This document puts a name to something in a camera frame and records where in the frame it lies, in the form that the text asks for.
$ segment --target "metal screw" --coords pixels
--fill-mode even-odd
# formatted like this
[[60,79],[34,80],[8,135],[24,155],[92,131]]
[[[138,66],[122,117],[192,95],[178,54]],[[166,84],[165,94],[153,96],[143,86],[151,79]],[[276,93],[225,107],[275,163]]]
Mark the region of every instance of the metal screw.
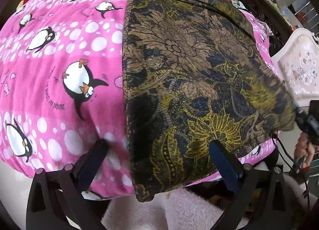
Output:
[[252,166],[249,163],[244,163],[243,167],[246,171],[250,171],[252,168]]
[[65,169],[66,171],[72,170],[72,169],[73,169],[73,164],[71,164],[71,163],[67,164],[66,166],[64,166],[64,169]]
[[35,172],[36,172],[36,174],[41,174],[43,172],[43,168],[39,168]]
[[281,173],[281,169],[280,169],[279,167],[275,167],[275,168],[274,168],[274,172],[275,172],[275,173]]

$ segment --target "penguin print bedding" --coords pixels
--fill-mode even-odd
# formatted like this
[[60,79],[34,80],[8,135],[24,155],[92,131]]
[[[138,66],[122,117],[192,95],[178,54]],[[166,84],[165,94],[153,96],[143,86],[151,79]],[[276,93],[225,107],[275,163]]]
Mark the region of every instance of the penguin print bedding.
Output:
[[0,159],[33,177],[110,151],[90,191],[134,193],[122,89],[127,0],[29,0],[0,32]]

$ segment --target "floral pattern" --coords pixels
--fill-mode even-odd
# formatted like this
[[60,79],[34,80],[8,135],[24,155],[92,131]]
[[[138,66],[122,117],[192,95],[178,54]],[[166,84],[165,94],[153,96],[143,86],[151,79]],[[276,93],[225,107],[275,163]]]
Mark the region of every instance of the floral pattern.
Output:
[[128,0],[122,56],[139,201],[214,173],[214,139],[242,157],[291,129],[291,96],[226,0]]

